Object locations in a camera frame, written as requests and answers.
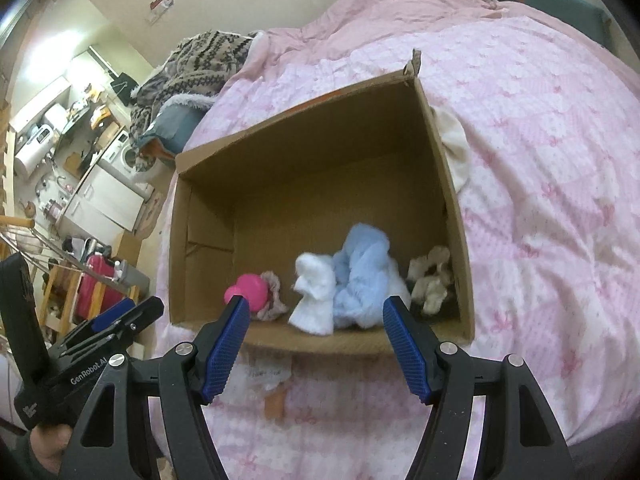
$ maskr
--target blue pillow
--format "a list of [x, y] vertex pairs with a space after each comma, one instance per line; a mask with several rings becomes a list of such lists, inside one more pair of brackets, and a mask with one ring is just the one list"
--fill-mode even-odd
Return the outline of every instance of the blue pillow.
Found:
[[142, 149], [151, 139], [158, 139], [164, 150], [174, 157], [182, 153], [184, 145], [196, 129], [206, 111], [182, 104], [173, 104], [162, 110], [148, 129], [135, 140], [135, 147]]
[[607, 13], [584, 0], [500, 0], [520, 2], [558, 18], [611, 50]]

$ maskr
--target bed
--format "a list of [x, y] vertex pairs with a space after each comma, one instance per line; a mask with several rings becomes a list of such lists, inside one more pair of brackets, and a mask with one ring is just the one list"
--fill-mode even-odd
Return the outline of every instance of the bed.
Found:
[[[523, 355], [581, 477], [615, 478], [638, 448], [640, 78], [606, 49], [517, 2], [339, 0], [306, 27], [259, 34], [187, 149], [398, 70], [414, 48], [428, 99], [456, 114], [473, 152], [458, 195], [476, 305], [466, 350]], [[171, 196], [157, 280], [165, 303]], [[155, 355], [193, 337], [168, 314], [155, 330]], [[293, 369], [280, 423], [243, 394], [242, 365], [204, 410], [230, 478], [404, 478], [428, 410], [394, 358], [296, 356]], [[479, 400], [463, 480], [481, 409]], [[166, 451], [158, 402], [151, 412]]]

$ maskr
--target patterned blanket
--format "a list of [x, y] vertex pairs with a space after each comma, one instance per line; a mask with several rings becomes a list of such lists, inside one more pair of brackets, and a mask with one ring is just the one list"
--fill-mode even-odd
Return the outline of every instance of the patterned blanket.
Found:
[[[210, 30], [186, 38], [163, 65], [132, 93], [129, 135], [136, 140], [171, 98], [182, 94], [214, 97], [244, 65], [252, 38]], [[207, 108], [214, 99], [199, 99]]]

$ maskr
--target teal headboard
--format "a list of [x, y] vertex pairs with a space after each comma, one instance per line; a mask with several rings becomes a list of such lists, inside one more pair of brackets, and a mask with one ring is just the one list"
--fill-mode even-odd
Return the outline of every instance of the teal headboard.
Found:
[[568, 23], [585, 36], [611, 50], [608, 17], [604, 10], [584, 0], [506, 0], [521, 2]]

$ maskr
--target cabinet door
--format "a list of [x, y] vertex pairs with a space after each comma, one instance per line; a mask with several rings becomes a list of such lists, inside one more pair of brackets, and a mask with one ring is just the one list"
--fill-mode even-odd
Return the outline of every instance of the cabinet door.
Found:
[[85, 202], [81, 196], [73, 198], [65, 218], [105, 245], [113, 245], [122, 232], [122, 227]]
[[79, 193], [103, 215], [133, 231], [144, 199], [103, 168], [93, 167]]

